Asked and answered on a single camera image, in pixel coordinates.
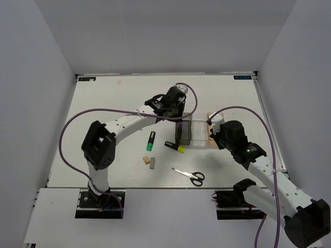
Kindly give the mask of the purple highlighter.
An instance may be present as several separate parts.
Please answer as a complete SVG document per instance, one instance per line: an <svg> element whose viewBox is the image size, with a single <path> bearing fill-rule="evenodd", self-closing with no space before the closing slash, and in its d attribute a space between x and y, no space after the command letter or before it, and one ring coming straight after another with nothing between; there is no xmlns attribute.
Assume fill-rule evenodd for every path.
<svg viewBox="0 0 331 248"><path fill-rule="evenodd" d="M180 122L177 126L177 129L182 131L189 131L191 129L191 122L190 121Z"/></svg>

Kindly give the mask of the yellow highlighter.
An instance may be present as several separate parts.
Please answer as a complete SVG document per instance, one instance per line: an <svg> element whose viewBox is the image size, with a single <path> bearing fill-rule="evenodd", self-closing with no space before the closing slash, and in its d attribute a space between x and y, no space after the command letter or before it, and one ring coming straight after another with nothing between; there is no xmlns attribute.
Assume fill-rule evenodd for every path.
<svg viewBox="0 0 331 248"><path fill-rule="evenodd" d="M166 147L171 148L171 149L173 149L173 150L176 150L176 151L178 151L178 152L180 152L180 153L184 153L185 150L186 150L185 147L180 146L180 145L177 145L177 144L175 144L175 143L171 143L171 142L169 142L169 141L166 141L166 142L164 143L164 145L165 145Z"/></svg>

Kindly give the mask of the green highlighter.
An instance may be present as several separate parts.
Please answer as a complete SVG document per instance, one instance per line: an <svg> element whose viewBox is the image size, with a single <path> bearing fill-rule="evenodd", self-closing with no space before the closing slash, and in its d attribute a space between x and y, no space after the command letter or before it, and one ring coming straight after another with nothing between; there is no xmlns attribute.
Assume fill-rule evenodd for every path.
<svg viewBox="0 0 331 248"><path fill-rule="evenodd" d="M154 140L155 140L155 135L156 135L156 132L151 131L149 138L148 138L147 146L146 146L147 151L152 151L153 145L154 145Z"/></svg>

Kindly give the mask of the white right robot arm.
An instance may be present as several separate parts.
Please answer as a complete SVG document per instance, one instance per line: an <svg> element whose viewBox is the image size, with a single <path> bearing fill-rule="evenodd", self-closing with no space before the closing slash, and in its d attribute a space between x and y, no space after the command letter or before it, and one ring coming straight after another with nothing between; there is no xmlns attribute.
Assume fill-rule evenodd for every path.
<svg viewBox="0 0 331 248"><path fill-rule="evenodd" d="M269 190L266 193L253 180L233 186L232 201L240 206L258 207L280 222L296 247L308 247L330 233L330 206L314 200L281 171L273 168L266 152L249 142L243 125L236 120L212 122L211 138L219 149L228 150L235 162L257 177Z"/></svg>

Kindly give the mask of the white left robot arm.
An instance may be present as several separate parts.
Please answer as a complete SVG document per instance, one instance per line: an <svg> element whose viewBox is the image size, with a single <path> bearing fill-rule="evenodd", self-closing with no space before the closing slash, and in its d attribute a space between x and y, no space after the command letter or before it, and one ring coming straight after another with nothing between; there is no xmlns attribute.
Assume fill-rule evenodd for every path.
<svg viewBox="0 0 331 248"><path fill-rule="evenodd" d="M165 95L160 94L145 101L136 115L127 114L107 123L94 121L81 146L87 160L90 182L88 190L97 206L109 201L108 167L115 160L115 148L122 140L135 132L161 121L161 117L181 117L183 114L186 86L172 86Z"/></svg>

